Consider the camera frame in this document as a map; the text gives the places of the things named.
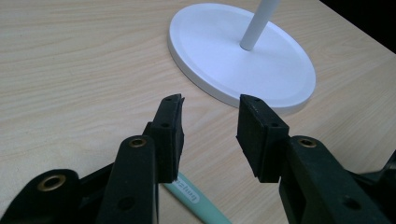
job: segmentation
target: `white stand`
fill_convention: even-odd
[[[238,107],[240,94],[248,94],[276,112],[298,109],[314,91],[315,70],[300,45],[268,21],[278,1],[262,0],[254,18],[244,9],[220,4],[181,9],[168,38],[176,64],[228,105]]]

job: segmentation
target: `brass grommet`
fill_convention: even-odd
[[[300,138],[298,143],[303,147],[316,147],[317,142],[315,140],[307,139],[307,138]]]
[[[37,189],[40,191],[52,191],[62,186],[65,181],[65,175],[50,175],[37,185]]]
[[[136,138],[136,139],[132,139],[129,142],[129,146],[130,147],[143,147],[146,143],[147,143],[146,139],[144,139],[144,138]]]

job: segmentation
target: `pen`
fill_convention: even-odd
[[[176,181],[164,186],[204,223],[231,223],[181,172],[178,173]]]

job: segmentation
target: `dark background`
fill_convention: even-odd
[[[396,0],[320,0],[396,53]]]

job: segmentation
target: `wooden table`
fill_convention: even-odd
[[[260,184],[238,145],[238,110],[175,65],[170,20],[192,0],[0,2],[0,214],[33,177],[88,175],[141,134],[161,99],[186,97],[180,171],[233,223],[287,223],[277,184]],[[218,3],[254,11],[259,0]],[[316,90],[281,115],[346,169],[382,168],[396,148],[396,57],[318,0],[282,0],[271,19],[306,50]],[[161,223],[199,223],[161,188]]]

